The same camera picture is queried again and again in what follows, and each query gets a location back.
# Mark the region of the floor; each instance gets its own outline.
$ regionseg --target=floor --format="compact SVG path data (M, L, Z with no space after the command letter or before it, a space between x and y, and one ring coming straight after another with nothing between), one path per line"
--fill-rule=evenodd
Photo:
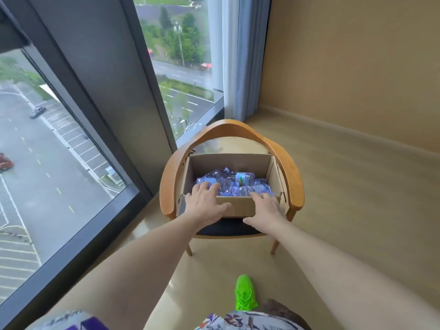
M440 165L426 158L313 124L259 111L247 123L282 145L305 187L294 223L358 257L440 310ZM259 144L214 140L198 152L264 152ZM117 248L166 222L154 199L146 218L122 235ZM302 315L313 329L341 329L282 246L269 237L191 241L145 329L193 329L209 313L234 309L236 278L253 279L257 299L268 297Z

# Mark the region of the black car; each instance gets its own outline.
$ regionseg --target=black car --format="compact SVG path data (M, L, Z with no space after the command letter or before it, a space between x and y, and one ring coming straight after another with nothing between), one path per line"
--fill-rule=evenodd
M41 116L43 113L45 113L47 111L47 108L45 108L44 106L39 106L38 108L36 108L33 111L33 114L31 114L29 116L30 119L35 119L38 118L39 116Z

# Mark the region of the wooden chair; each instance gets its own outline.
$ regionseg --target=wooden chair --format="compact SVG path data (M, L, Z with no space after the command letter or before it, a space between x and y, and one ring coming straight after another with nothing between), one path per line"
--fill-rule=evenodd
M178 184L177 172L179 168L185 164L186 158L191 153L191 150L205 141L221 138L225 136L246 138L264 145L271 155L276 159L278 166L283 173L286 182L286 197L289 209L287 211L287 219L292 221L297 211L304 205L304 188L300 173L294 164L290 155L279 144L270 139L264 138L261 134L255 132L250 126L245 123L235 121L232 119L225 119L212 123L205 127L195 138L191 139L183 146L181 146L168 160L164 172L162 174L159 199L162 213L170 220L177 217L177 200L176 187ZM264 235L256 229L247 226L240 219L222 218L217 223L209 225L208 227L199 231L196 238L242 238L255 237ZM271 255L275 254L279 242L275 241ZM188 246L186 249L188 255L192 256L192 251Z

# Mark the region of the window glass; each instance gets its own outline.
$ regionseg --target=window glass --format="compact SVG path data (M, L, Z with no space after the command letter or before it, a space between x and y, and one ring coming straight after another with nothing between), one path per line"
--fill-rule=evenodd
M178 138L214 104L207 0L134 0Z
M124 187L24 54L1 54L0 304Z

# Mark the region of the forearm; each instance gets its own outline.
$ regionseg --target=forearm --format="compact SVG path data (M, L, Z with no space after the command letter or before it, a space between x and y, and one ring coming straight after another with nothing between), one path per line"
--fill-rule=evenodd
M371 266L285 221L273 236L346 329L439 329L438 312Z
M85 276L51 313L82 309L112 330L143 329L196 231L184 214L138 238Z

